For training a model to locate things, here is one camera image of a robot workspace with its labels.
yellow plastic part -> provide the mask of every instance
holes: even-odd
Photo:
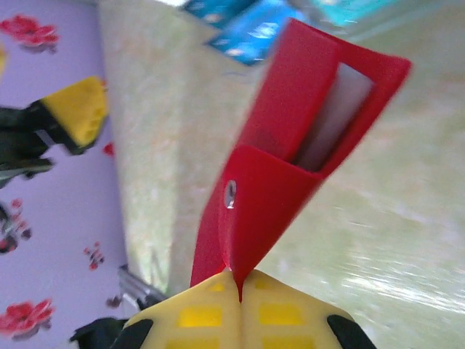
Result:
[[[97,139],[108,115],[103,82],[96,76],[46,96],[41,102],[79,147]]]
[[[242,347],[341,349],[326,319],[348,313],[254,270],[242,298]]]
[[[225,271],[138,313],[126,327],[153,320],[140,349],[341,349],[329,315],[353,320],[257,270],[247,278],[240,304]]]
[[[240,303],[231,272],[138,313],[126,327],[145,318],[154,325],[141,349],[239,348]]]

floor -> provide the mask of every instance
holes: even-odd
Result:
[[[262,71],[202,47],[211,31],[158,1],[100,10],[129,265],[175,294]],[[464,17],[446,7],[362,43],[415,71],[259,266],[349,311],[379,349],[465,340]]]

blue packet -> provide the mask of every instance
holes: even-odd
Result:
[[[312,0],[326,20],[333,25],[345,27],[398,0]]]
[[[190,0],[182,8],[202,22],[223,29],[258,0]]]
[[[206,44],[244,65],[264,60],[290,18],[304,15],[284,1],[262,0]]]

screw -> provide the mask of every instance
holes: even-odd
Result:
[[[225,206],[227,209],[234,208],[235,194],[237,192],[237,185],[235,180],[230,180],[225,189]]]

red plastic clip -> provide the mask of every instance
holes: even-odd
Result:
[[[341,63],[368,77],[373,87],[322,167],[308,172],[293,163]],[[291,20],[203,212],[191,286],[229,267],[241,294],[247,275],[353,151],[410,67],[406,59]],[[229,204],[225,195],[233,196]]]

